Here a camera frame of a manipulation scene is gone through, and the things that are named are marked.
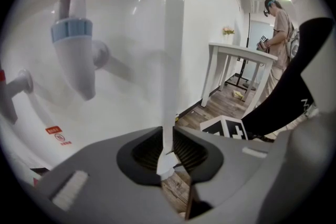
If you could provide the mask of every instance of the backpack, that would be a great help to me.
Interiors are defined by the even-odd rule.
[[[287,40],[286,43],[287,55],[290,61],[295,57],[296,53],[298,52],[300,41],[299,29],[294,29],[293,26],[292,28],[293,28],[292,35],[290,36],[290,38]]]

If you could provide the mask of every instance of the white table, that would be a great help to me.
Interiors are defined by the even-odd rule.
[[[215,71],[216,71],[216,67],[217,67],[217,58],[218,58],[218,53],[223,53],[227,55],[227,61],[226,61],[226,67],[225,67],[225,71],[224,71],[224,76],[223,79],[221,81],[221,85],[219,87],[219,90],[222,91],[224,84],[225,84],[225,79],[227,76],[227,72],[228,72],[228,68],[230,65],[230,61],[231,61],[231,56],[234,57],[241,57],[243,59],[246,60],[250,60],[253,61],[255,63],[257,63],[256,65],[256,69],[254,71],[251,83],[247,89],[246,94],[244,95],[243,101],[246,100],[247,96],[249,95],[249,93],[251,92],[252,86],[254,84],[254,81],[257,77],[257,73],[259,70],[259,65],[261,63],[265,64],[265,71],[262,74],[263,77],[261,78],[259,87],[256,91],[256,94],[254,95],[251,104],[249,105],[249,107],[247,108],[247,110],[245,111],[244,116],[246,116],[248,113],[250,113],[254,107],[256,106],[263,90],[264,87],[266,85],[268,76],[271,72],[271,68],[273,65],[273,62],[278,60],[278,57],[267,54],[265,52],[261,52],[259,50],[255,50],[255,49],[249,49],[249,48],[244,48],[244,47],[240,47],[240,46],[233,46],[233,45],[228,45],[228,44],[221,44],[221,43],[209,43],[209,48],[210,48],[210,59],[209,59],[209,70],[208,70],[208,74],[207,74],[207,78],[205,81],[205,89],[204,89],[204,93],[203,93],[203,99],[202,99],[202,104],[201,106],[205,107],[206,103],[208,102],[209,99],[209,94],[211,91],[211,86],[213,85],[213,81],[214,81],[214,77],[215,77]]]

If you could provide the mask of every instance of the small plant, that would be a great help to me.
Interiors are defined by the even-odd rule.
[[[223,28],[223,35],[231,35],[234,34],[235,31],[231,29],[230,27],[224,27]]]

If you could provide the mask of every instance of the table leg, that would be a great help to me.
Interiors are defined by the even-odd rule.
[[[218,56],[219,47],[218,46],[212,46],[212,47],[213,47],[213,50],[212,50],[212,54],[210,55],[211,57],[210,68],[209,68],[208,76],[205,81],[205,89],[204,89],[203,99],[201,103],[201,106],[203,107],[205,107],[206,103],[208,102],[209,94],[211,91],[211,86],[214,82],[215,71],[217,67],[217,56]]]
[[[260,84],[259,84],[259,87],[256,91],[256,94],[254,95],[252,101],[251,101],[251,104],[248,106],[247,110],[245,111],[244,113],[244,116],[245,117],[248,113],[250,113],[254,108],[255,106],[257,105],[257,102],[259,101],[259,98],[266,86],[266,83],[267,83],[267,79],[271,73],[271,68],[272,68],[272,62],[269,62],[266,64],[265,66],[265,71],[264,73],[262,74],[263,77],[261,78],[261,81],[260,81]]]
[[[245,93],[244,98],[243,98],[244,102],[246,101],[248,95],[250,94],[251,89],[252,89],[253,84],[254,84],[254,81],[255,81],[255,79],[257,77],[257,73],[258,73],[258,70],[259,70],[259,67],[260,67],[260,63],[257,62],[256,64],[257,65],[256,65],[256,69],[254,70],[254,74],[253,74],[252,80],[251,80],[250,85],[249,85],[249,87],[247,89],[247,92]]]
[[[228,55],[227,60],[226,60],[226,66],[225,66],[224,76],[222,78],[222,84],[219,87],[220,91],[223,90],[223,87],[224,87],[224,84],[225,84],[225,79],[226,79],[227,73],[229,71],[230,62],[231,62],[231,55]]]

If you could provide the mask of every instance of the beige shirt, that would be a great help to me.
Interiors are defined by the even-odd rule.
[[[287,39],[280,43],[271,45],[269,53],[278,57],[274,66],[285,70],[289,64],[286,43],[292,34],[292,23],[289,20],[288,14],[283,9],[280,9],[275,17],[273,37],[280,31],[286,33]]]

